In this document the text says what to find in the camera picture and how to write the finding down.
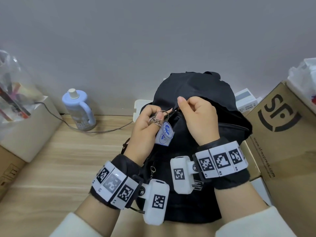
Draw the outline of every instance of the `black backpack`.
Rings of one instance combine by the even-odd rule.
[[[177,97],[188,99],[199,96],[209,101],[217,111],[220,136],[229,141],[241,144],[252,132],[250,122],[237,110],[235,95],[229,84],[221,81],[216,72],[205,73],[172,73],[158,87],[151,105],[160,106],[162,110],[173,108],[168,122],[171,124],[174,137],[169,146],[155,144],[145,160],[142,178],[148,183],[153,174],[154,179],[163,180],[170,186],[165,220],[184,223],[209,223],[221,218],[211,182],[203,183],[198,174],[194,174],[198,185],[189,195],[177,194],[173,188],[170,160],[177,156],[192,155],[197,152],[198,144],[191,136],[183,114],[178,108]],[[142,210],[144,199],[136,203]]]

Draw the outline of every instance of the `wood grain surface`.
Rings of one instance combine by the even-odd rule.
[[[63,118],[75,126],[69,115]],[[104,131],[121,127],[132,117],[96,116],[96,119],[94,131]],[[49,236],[85,199],[97,171],[120,153],[133,126],[132,123],[105,134],[86,134],[62,123],[0,202],[0,236]],[[149,226],[141,214],[127,209],[121,211],[112,236],[214,236],[222,225],[218,220],[202,225],[164,222]]]

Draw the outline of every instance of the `black cable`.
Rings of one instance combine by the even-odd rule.
[[[137,210],[137,209],[135,209],[135,208],[133,208],[133,207],[130,207],[130,209],[132,209],[133,211],[136,211],[136,212],[138,212],[138,213],[141,213],[141,214],[144,214],[144,213],[145,213],[145,211]]]
[[[55,118],[61,120],[62,122],[64,122],[69,128],[73,129],[73,130],[76,130],[76,131],[81,131],[83,133],[89,133],[89,134],[92,134],[92,133],[108,133],[108,132],[112,132],[112,131],[116,131],[116,130],[120,130],[122,129],[123,127],[126,127],[127,125],[131,124],[133,121],[131,121],[130,123],[127,123],[126,125],[122,126],[122,127],[119,127],[119,128],[116,128],[116,129],[112,129],[112,130],[107,130],[107,131],[83,131],[83,130],[80,130],[80,129],[77,129],[77,128],[74,128],[72,126],[70,126],[66,121],[64,121],[63,119],[59,118],[58,116],[54,115],[46,106],[46,104],[44,102],[34,102],[35,104],[43,104],[46,108],[46,110],[52,115],[54,116]]]

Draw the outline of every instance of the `blue and white charm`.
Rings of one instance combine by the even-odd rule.
[[[173,136],[174,132],[170,123],[168,121],[164,121],[156,135],[155,143],[159,145],[169,146]]]

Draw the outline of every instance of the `plastic bag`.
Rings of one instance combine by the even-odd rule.
[[[31,116],[42,94],[17,59],[0,50],[0,123],[20,121]]]
[[[298,68],[290,68],[288,81],[316,105],[316,58],[304,59]]]

